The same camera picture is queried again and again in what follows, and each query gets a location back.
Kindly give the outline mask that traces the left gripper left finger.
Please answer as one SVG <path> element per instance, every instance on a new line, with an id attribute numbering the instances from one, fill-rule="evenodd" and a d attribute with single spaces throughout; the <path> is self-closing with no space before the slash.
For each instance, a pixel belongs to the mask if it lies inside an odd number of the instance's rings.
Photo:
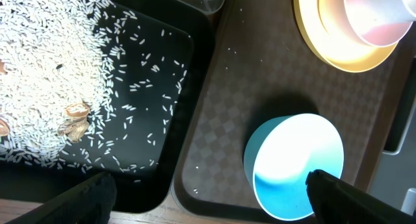
<path id="1" fill-rule="evenodd" d="M 7 224 L 107 224 L 116 202 L 116 183 L 101 172 Z"/>

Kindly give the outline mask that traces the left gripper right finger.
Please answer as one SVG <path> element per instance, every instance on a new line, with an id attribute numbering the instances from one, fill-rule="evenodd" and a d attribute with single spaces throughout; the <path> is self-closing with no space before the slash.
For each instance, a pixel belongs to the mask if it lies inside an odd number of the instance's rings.
<path id="1" fill-rule="evenodd" d="M 310 172 L 305 184 L 309 202 L 319 223 L 415 223 L 415 217 L 377 200 L 323 170 Z"/>

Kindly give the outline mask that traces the blue bowl with rice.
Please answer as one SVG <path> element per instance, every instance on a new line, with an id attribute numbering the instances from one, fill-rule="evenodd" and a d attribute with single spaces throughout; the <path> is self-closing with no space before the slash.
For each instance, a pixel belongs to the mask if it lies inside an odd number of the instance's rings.
<path id="1" fill-rule="evenodd" d="M 257 203 L 271 217 L 298 221 L 312 215 L 306 179 L 321 169 L 340 178 L 344 165 L 338 130 L 317 114 L 270 119 L 250 136 L 243 167 Z"/>

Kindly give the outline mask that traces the grey dishwasher rack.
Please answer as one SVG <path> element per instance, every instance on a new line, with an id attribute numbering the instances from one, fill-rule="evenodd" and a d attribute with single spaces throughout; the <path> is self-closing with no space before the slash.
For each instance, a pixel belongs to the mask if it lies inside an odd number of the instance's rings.
<path id="1" fill-rule="evenodd" d="M 415 63 L 407 78 L 370 194 L 415 216 Z"/>

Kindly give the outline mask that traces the brown nut shell piece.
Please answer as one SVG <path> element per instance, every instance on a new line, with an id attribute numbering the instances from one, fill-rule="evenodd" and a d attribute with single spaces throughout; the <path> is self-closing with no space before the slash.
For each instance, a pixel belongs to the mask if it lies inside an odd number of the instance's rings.
<path id="1" fill-rule="evenodd" d="M 90 107 L 85 103 L 75 103 L 65 108 L 67 120 L 58 128 L 58 135 L 66 135 L 71 142 L 77 143 L 84 136 L 90 124 L 87 117 Z"/>

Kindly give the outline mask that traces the yellow plate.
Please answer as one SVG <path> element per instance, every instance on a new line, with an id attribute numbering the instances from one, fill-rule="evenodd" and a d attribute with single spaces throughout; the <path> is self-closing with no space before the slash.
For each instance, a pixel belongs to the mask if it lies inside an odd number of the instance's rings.
<path id="1" fill-rule="evenodd" d="M 376 47 L 352 32 L 343 0 L 293 0 L 299 31 L 310 50 L 323 62 L 349 73 L 369 71 L 395 50 L 397 43 Z"/>

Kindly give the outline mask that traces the brown serving tray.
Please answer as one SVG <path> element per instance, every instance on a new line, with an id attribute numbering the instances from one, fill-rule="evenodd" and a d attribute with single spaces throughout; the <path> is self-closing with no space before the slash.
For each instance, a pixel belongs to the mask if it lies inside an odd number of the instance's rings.
<path id="1" fill-rule="evenodd" d="M 308 48 L 293 0 L 227 0 L 173 181 L 177 205 L 195 216 L 273 223 L 244 173 L 244 148 L 264 121 L 302 112 L 335 125 L 343 180 L 369 191 L 414 54 L 410 30 L 378 67 L 344 72 Z"/>

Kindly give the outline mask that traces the black plastic tray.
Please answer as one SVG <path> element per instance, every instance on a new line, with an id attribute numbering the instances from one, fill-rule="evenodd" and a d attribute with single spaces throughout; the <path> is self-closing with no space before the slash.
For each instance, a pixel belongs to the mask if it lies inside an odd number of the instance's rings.
<path id="1" fill-rule="evenodd" d="M 214 46 L 176 0 L 1 0 L 1 198 L 45 203 L 104 172 L 115 211 L 159 206 Z"/>

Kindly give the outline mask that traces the spilled rice pile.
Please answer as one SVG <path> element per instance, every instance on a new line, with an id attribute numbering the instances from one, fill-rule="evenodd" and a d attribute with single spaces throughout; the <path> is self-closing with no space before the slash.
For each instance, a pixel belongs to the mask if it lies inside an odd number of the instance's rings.
<path id="1" fill-rule="evenodd" d="M 161 154 L 190 36 L 112 0 L 1 0 L 1 163 L 140 183 Z M 79 142 L 65 108 L 90 107 Z"/>

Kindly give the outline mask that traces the pink bowl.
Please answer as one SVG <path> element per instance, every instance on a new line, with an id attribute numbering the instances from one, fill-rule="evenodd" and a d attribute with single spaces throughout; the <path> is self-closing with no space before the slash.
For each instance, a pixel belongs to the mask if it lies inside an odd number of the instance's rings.
<path id="1" fill-rule="evenodd" d="M 343 2 L 344 2 L 344 9 L 346 12 L 345 0 L 343 0 Z M 400 27 L 398 25 L 381 26 L 381 27 L 371 28 L 367 31 L 360 31 L 358 30 L 358 28 L 351 26 L 351 23 L 350 23 L 352 32 L 350 32 L 348 35 L 354 36 L 355 38 L 360 39 L 362 42 L 368 45 L 373 45 L 376 47 L 388 47 L 390 45 L 397 43 L 399 40 L 401 40 L 406 35 L 406 33 L 410 30 L 412 24 L 408 26 L 404 26 L 404 27 Z"/>

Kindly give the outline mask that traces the cream cup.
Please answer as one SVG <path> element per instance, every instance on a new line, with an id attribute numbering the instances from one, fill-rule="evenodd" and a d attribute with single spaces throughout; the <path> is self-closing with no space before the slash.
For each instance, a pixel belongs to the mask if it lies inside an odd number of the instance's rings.
<path id="1" fill-rule="evenodd" d="M 408 26 L 415 21 L 415 0 L 344 0 L 351 26 L 360 31 Z"/>

